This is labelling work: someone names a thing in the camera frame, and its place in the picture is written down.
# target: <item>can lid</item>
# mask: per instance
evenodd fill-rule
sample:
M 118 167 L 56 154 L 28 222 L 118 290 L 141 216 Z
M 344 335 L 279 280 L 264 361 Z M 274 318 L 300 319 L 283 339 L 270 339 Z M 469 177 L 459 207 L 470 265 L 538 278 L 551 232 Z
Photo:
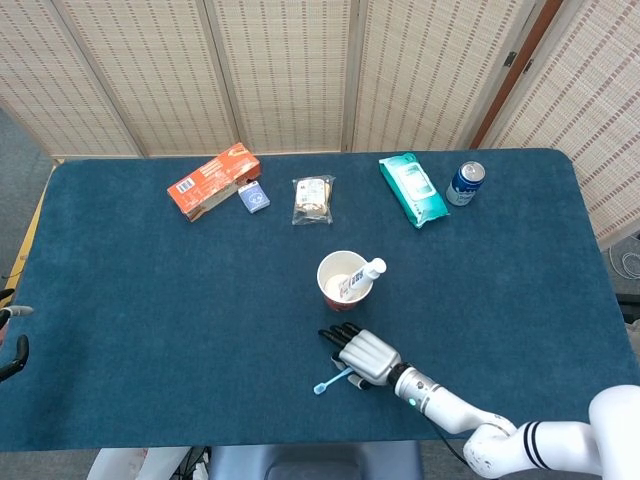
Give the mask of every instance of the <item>can lid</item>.
M 484 178 L 484 167 L 478 162 L 467 162 L 460 167 L 460 173 L 470 182 L 481 182 Z

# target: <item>small blue box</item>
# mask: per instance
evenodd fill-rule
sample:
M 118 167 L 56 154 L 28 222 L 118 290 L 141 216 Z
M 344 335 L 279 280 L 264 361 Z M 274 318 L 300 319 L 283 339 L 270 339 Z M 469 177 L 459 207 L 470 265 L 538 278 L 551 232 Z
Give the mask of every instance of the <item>small blue box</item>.
M 257 212 L 271 205 L 271 202 L 262 191 L 258 182 L 251 182 L 238 189 L 242 203 L 250 213 Z

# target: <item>plastic bag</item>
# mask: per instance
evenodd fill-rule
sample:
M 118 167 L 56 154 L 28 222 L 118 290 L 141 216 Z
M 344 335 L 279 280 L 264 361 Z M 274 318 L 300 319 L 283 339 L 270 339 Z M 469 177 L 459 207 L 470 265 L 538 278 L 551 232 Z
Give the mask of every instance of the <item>plastic bag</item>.
M 308 223 L 332 223 L 331 192 L 335 177 L 296 178 L 293 180 L 295 201 L 293 204 L 293 225 Z

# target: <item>brown door frame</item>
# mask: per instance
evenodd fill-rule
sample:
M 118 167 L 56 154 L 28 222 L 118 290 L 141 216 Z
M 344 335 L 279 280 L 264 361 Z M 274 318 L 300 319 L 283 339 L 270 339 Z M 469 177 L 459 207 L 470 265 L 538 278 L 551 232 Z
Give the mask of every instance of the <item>brown door frame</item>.
M 487 135 L 487 132 L 491 128 L 491 125 L 493 125 L 493 122 L 498 116 L 498 113 L 500 113 L 500 109 L 506 102 L 507 97 L 518 82 L 520 75 L 522 75 L 522 73 L 524 72 L 525 68 L 529 64 L 529 61 L 532 61 L 531 56 L 533 55 L 533 52 L 538 47 L 540 40 L 542 40 L 542 37 L 549 28 L 549 25 L 551 25 L 551 22 L 558 13 L 558 10 L 560 10 L 562 2 L 563 0 L 546 0 L 544 6 L 540 10 L 538 18 L 531 27 L 527 38 L 522 44 L 522 48 L 520 48 L 516 59 L 509 68 L 509 73 L 507 73 L 507 76 L 502 82 L 498 93 L 496 93 L 493 102 L 491 102 L 491 106 L 482 119 L 482 123 L 478 127 L 473 140 L 471 140 L 469 148 L 478 148 L 482 143 L 482 140 Z

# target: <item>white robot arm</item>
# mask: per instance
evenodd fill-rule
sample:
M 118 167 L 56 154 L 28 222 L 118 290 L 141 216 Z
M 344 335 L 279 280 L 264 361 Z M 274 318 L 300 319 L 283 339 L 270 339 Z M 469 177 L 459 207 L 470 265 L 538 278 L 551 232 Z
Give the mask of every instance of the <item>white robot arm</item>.
M 531 422 L 520 428 L 465 402 L 408 363 L 367 330 L 351 323 L 321 330 L 342 347 L 339 358 L 372 385 L 390 384 L 394 393 L 449 433 L 475 430 L 464 457 L 478 475 L 499 478 L 528 469 L 602 475 L 605 480 L 637 478 L 640 443 L 640 387 L 607 389 L 591 402 L 592 425 Z

